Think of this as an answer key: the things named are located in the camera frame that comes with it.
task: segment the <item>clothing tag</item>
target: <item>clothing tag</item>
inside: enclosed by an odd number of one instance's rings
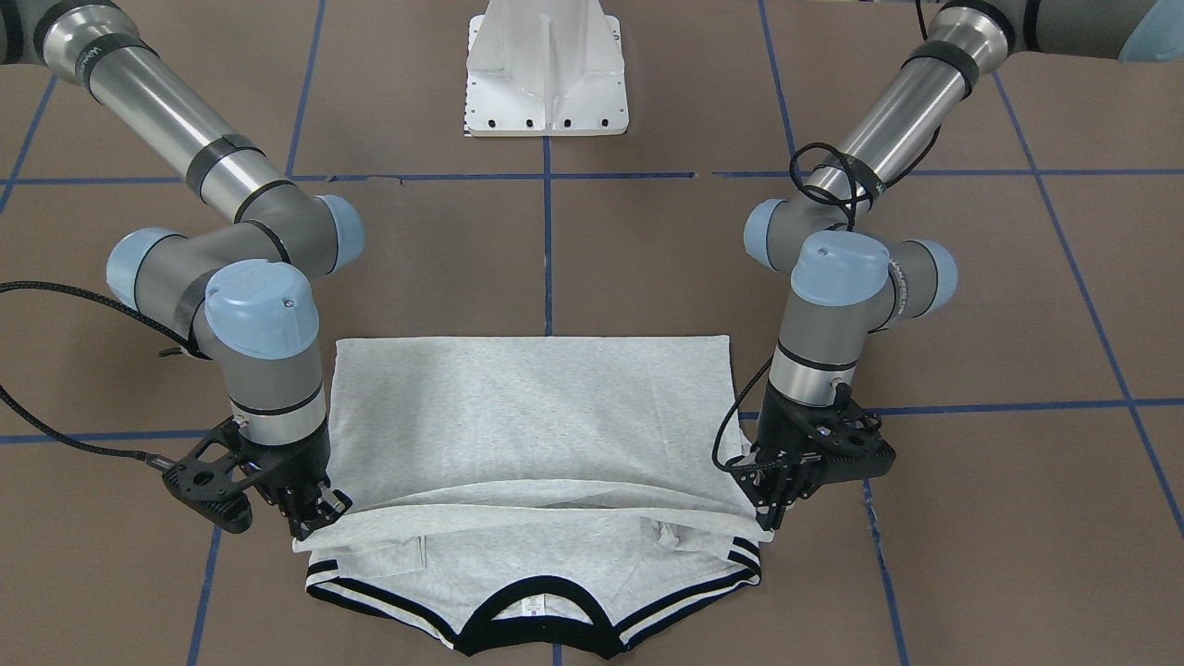
[[[522,616],[530,617],[533,615],[545,615],[547,613],[547,602],[543,600],[546,595],[534,595],[528,596],[522,600]]]

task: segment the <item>white mounting bracket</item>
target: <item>white mounting bracket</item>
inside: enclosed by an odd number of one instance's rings
[[[629,127],[620,21],[599,0],[490,0],[469,21],[464,132],[596,136]]]

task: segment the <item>light blue joint cap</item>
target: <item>light blue joint cap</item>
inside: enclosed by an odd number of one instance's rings
[[[334,194],[318,194],[316,198],[329,207],[333,225],[337,228],[337,261],[329,271],[333,275],[362,255],[362,249],[366,248],[366,228],[349,201]]]
[[[227,347],[265,360],[303,352],[321,328],[308,277],[266,260],[232,263],[210,278],[206,321]]]
[[[1118,59],[1166,63],[1184,53],[1184,0],[1159,0],[1134,28]]]
[[[768,261],[768,224],[773,219],[773,211],[785,203],[785,199],[768,199],[748,213],[748,222],[744,225],[744,249],[748,256],[765,264],[765,268],[777,270]]]
[[[950,250],[933,241],[913,239],[910,243],[916,243],[928,250],[933,257],[933,264],[938,267],[938,292],[933,296],[933,305],[929,306],[929,309],[916,315],[922,318],[948,303],[954,292],[958,290],[958,263],[954,262],[954,256],[950,254]]]
[[[802,244],[790,284],[816,306],[862,303],[888,281],[888,248],[851,231],[816,231]]]
[[[136,307],[136,276],[148,252],[169,236],[181,236],[175,231],[150,226],[133,231],[120,241],[107,258],[107,286],[123,305],[139,312]]]

